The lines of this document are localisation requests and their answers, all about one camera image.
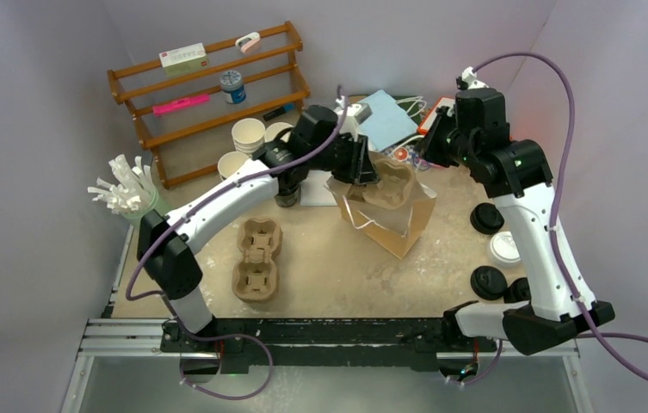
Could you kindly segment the green cup with straws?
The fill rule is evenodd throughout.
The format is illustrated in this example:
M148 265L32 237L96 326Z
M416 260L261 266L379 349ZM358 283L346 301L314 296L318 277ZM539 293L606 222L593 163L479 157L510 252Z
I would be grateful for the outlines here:
M143 164L141 156L129 163L120 154L109 160L108 166L115 182L98 177L95 186L87 187L94 202L102 203L112 214L120 215L134 226L151 211L164 214L164 200L152 180L151 166Z

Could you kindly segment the kraft brown paper bag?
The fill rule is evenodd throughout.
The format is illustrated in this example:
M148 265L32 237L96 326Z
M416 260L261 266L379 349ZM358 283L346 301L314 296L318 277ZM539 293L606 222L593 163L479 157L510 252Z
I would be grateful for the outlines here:
M350 199L346 193L353 184L331 177L326 187L334 196L344 221L397 258L403 258L427 228L436 203L435 191L417 180L416 171L415 176L410 198L395 210Z

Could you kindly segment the light blue paper bag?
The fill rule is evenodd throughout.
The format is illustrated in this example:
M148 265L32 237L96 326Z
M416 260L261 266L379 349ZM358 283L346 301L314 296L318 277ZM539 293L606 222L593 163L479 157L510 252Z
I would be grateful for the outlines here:
M368 137L370 151L383 151L417 131L417 123L394 97L382 89L360 99L358 103L367 105L372 112L360 125L360 131Z

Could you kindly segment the blue white jar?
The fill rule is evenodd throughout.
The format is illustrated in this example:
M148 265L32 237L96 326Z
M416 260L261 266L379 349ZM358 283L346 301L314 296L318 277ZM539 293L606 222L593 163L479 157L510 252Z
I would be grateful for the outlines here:
M219 77L219 85L228 104L239 104L246 99L244 78L239 71L223 71Z

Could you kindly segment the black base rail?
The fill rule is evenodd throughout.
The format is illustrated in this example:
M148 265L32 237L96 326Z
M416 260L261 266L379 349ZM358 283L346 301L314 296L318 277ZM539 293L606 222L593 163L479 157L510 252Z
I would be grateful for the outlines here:
M488 338L464 337L442 317L222 318L204 330L162 325L160 349L172 354L219 355L223 373L252 366L407 367L456 374L476 352L493 352Z

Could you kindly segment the brown pulp cup carrier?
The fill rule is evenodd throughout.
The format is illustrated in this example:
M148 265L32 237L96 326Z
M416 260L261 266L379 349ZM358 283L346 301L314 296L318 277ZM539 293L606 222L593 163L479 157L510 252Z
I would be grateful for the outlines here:
M251 218L238 229L242 254L232 270L231 289L246 303L269 302L279 291L275 259L281 253L283 231L275 219Z

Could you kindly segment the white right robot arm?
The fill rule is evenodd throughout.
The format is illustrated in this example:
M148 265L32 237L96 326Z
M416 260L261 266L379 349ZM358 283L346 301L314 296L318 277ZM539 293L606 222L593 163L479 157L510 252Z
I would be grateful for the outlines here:
M567 342L615 318L582 277L559 217L545 152L531 140L513 140L504 95L493 88L467 89L454 98L454 112L440 109L420 156L440 166L464 166L484 187L515 241L530 288L527 301L459 305L441 337L462 350L475 336L506 340L531 355Z

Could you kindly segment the white coffee cup lid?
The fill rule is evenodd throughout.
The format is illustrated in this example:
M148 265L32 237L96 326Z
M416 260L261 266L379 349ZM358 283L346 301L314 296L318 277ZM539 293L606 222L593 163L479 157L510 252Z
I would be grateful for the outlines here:
M511 268L521 263L521 255L510 231L494 234L488 243L487 254L497 266Z

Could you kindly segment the pink white small device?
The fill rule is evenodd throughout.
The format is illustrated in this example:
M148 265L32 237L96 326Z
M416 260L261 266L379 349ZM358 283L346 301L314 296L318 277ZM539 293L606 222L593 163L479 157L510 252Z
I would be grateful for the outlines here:
M261 35L258 32L251 32L235 41L236 48L244 55L256 52L261 45Z

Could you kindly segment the black paper cup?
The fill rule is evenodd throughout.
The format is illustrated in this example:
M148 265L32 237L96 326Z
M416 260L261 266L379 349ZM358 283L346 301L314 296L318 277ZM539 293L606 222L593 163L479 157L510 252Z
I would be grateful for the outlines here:
M278 207L293 207L300 199L300 188L290 191L279 192L275 196L275 203Z

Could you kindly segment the black blue marker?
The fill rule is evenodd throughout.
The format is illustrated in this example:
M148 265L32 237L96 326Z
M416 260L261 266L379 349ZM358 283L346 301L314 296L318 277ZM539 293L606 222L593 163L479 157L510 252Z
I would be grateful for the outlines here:
M262 116L265 121L271 121L295 109L293 103L284 104L278 108L272 109Z

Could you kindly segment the checkered blue white bag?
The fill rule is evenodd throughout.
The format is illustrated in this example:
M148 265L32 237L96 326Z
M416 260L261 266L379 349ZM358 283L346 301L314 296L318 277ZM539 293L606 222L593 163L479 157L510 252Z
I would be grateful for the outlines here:
M386 150L386 155L400 163L406 163L418 171L429 170L431 165L415 151L414 145L396 145Z

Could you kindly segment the white green box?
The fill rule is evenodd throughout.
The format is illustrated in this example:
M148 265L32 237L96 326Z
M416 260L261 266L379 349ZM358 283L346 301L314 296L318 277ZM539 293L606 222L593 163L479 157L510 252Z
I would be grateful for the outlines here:
M208 67L207 52L202 43L195 43L158 54L167 77L177 77Z

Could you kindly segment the pink highlighter marker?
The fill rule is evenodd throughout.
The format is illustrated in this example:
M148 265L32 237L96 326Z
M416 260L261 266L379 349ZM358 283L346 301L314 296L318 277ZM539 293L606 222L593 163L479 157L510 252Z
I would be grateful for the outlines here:
M205 104L208 101L209 101L208 94L180 98L172 102L154 105L152 107L152 113L157 117L164 116L166 114L171 114L187 108L192 108L195 106Z

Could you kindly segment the white paper cup stack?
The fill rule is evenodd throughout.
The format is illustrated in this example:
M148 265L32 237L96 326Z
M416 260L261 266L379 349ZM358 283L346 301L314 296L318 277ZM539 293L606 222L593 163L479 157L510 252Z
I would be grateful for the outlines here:
M238 120L231 129L235 149L251 157L264 144L266 127L255 118Z

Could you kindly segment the orange paper bag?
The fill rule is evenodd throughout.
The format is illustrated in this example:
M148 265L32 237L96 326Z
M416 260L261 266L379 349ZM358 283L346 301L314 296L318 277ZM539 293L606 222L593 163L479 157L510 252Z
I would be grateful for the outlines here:
M441 108L445 108L446 110L449 110L453 105L454 105L453 97L451 96L440 97L437 103L426 113L424 118L421 120L417 128L417 133L425 135L434 124L438 116L438 110Z

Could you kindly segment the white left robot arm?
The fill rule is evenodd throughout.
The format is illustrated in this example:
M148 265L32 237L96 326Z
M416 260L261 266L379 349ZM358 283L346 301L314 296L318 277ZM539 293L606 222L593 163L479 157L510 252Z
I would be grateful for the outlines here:
M139 270L156 282L173 315L184 325L182 341L195 352L212 347L214 315L199 290L203 273L195 256L222 229L265 200L291 200L312 170L341 182L379 180L359 125L371 115L362 103L337 109L312 105L287 139L259 147L238 172L169 213L148 212L140 221Z

